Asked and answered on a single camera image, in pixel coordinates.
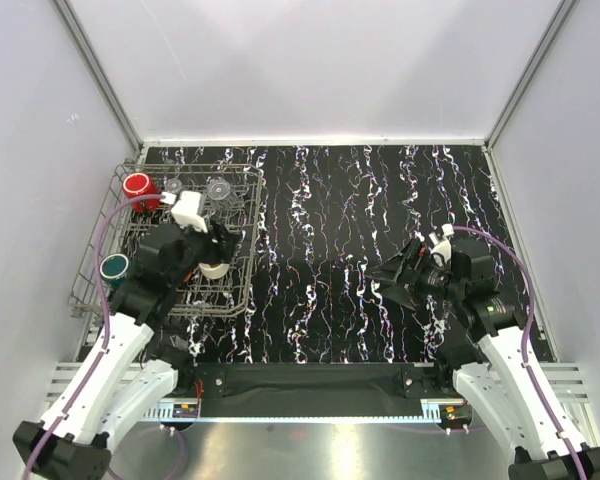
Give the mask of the white steel tumbler brown band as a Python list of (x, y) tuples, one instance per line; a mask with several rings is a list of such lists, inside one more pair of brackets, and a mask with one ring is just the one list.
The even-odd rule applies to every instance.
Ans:
[(224, 277), (229, 271), (230, 265), (227, 263), (207, 264), (200, 263), (198, 268), (201, 274), (209, 280), (218, 280)]

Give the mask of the large clear plastic cup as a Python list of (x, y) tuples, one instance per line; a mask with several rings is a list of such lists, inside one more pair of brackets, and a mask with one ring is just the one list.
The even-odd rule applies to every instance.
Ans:
[(209, 180), (206, 198), (210, 206), (216, 211), (238, 209), (243, 205), (241, 198), (234, 191), (231, 183), (220, 177)]

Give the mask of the small clear plastic cup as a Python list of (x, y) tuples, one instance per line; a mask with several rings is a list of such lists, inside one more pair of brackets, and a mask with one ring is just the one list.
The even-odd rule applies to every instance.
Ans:
[(164, 182), (164, 194), (179, 196), (184, 191), (184, 184), (178, 178), (168, 178)]

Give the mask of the red plastic cup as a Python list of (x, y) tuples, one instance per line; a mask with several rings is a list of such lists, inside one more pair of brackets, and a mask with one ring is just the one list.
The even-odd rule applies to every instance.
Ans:
[[(136, 198), (142, 195), (159, 195), (160, 191), (153, 179), (144, 172), (129, 174), (122, 183), (122, 189), (128, 199)], [(135, 202), (133, 210), (139, 214), (148, 213), (156, 210), (160, 206), (159, 199), (148, 199)]]

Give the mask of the dark green mug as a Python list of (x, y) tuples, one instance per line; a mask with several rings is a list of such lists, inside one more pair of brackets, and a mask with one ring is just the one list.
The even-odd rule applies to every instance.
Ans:
[(102, 282), (111, 290), (117, 290), (126, 280), (131, 266), (129, 257), (123, 253), (113, 253), (105, 257), (99, 266)]

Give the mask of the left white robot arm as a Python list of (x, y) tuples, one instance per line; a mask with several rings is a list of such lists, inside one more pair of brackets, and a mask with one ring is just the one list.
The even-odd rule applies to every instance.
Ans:
[(193, 390), (189, 355), (171, 345), (158, 346), (126, 387), (120, 382), (169, 316), (180, 285), (202, 265), (229, 263), (238, 241), (218, 222), (206, 232), (161, 224), (141, 237), (123, 281), (103, 302), (103, 328), (87, 358), (41, 419), (21, 422), (13, 434), (24, 478), (103, 478), (150, 407)]

